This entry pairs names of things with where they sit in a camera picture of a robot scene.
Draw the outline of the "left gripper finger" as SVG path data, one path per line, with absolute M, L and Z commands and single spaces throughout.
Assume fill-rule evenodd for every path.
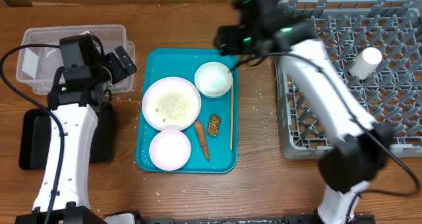
M 137 71 L 137 67 L 133 60 L 129 57 L 129 54 L 126 52 L 124 47 L 121 45 L 116 47 L 115 52 L 118 55 L 118 58 L 127 76 L 134 74 Z
M 123 63 L 112 52 L 108 53 L 105 56 L 104 67 L 111 74 L 112 84 L 117 84 L 129 76 Z

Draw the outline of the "white cup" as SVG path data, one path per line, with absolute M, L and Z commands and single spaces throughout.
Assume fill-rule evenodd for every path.
M 349 73 L 358 77 L 358 79 L 367 79 L 374 73 L 381 61 L 381 51 L 375 47 L 367 47 L 355 57 Z

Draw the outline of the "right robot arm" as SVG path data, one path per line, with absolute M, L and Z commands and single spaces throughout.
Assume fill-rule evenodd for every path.
M 317 215 L 322 223 L 348 223 L 360 195 L 388 157 L 392 128 L 364 110 L 339 78 L 312 24 L 280 16 L 220 26 L 214 45 L 222 55 L 277 56 L 311 104 L 333 149 L 318 161 L 327 184 Z

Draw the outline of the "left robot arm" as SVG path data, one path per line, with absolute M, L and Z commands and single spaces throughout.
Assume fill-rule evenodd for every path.
M 16 223 L 104 223 L 89 207 L 90 148 L 98 113 L 112 84 L 136 72 L 121 46 L 105 54 L 87 43 L 60 43 L 64 65 L 53 77 L 48 106 L 50 143 L 43 183 L 30 214 Z

